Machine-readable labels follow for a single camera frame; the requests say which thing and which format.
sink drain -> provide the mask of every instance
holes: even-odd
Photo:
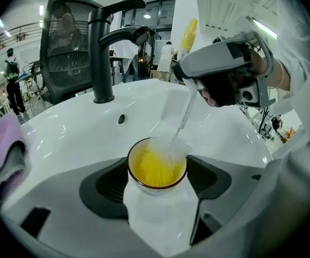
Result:
[[[122,114],[122,115],[119,117],[119,119],[118,119],[118,123],[119,123],[119,124],[124,123],[125,119],[126,119],[125,115]]]

ceiling light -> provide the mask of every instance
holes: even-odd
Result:
[[[1,28],[4,27],[2,20],[0,20],[0,27],[1,27]]]
[[[270,30],[269,28],[267,28],[266,26],[262,25],[261,23],[259,23],[256,20],[254,20],[254,22],[261,30],[263,30],[264,32],[268,33],[273,38],[277,39],[277,34],[274,31]]]

table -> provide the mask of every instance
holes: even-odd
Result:
[[[42,99],[41,91],[40,91],[40,88],[39,88],[39,85],[38,85],[38,81],[37,81],[37,75],[40,75],[40,74],[41,74],[40,71],[39,71],[39,72],[36,72],[36,69],[37,69],[38,64],[39,64],[39,61],[35,62],[34,74],[25,75],[25,76],[23,76],[23,77],[17,79],[17,80],[15,81],[15,83],[19,83],[19,82],[21,82],[21,81],[26,81],[26,80],[28,80],[29,78],[32,78],[32,79],[35,81],[35,86],[37,87],[37,90],[38,90],[38,93],[39,93],[41,102],[42,102],[44,108],[46,109],[45,102],[44,102],[44,100]]]
[[[115,85],[115,82],[114,82],[114,61],[120,61],[121,62],[121,66],[120,66],[120,71],[121,71],[121,74],[122,74],[122,77],[124,77],[124,66],[122,65],[122,61],[123,59],[128,59],[128,58],[121,58],[119,56],[110,56],[110,63],[111,63],[111,67],[112,67],[112,79],[113,79],[113,85]]]

faucet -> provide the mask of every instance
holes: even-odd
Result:
[[[89,14],[89,68],[95,103],[114,100],[110,74],[109,46],[120,40],[130,40],[141,45],[152,30],[146,26],[129,26],[110,32],[114,13],[124,10],[143,9],[144,0],[125,0],[93,10]]]

purple towel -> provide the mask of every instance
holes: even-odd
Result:
[[[0,199],[21,182],[24,151],[25,140],[19,121],[15,114],[6,114],[0,119]]]

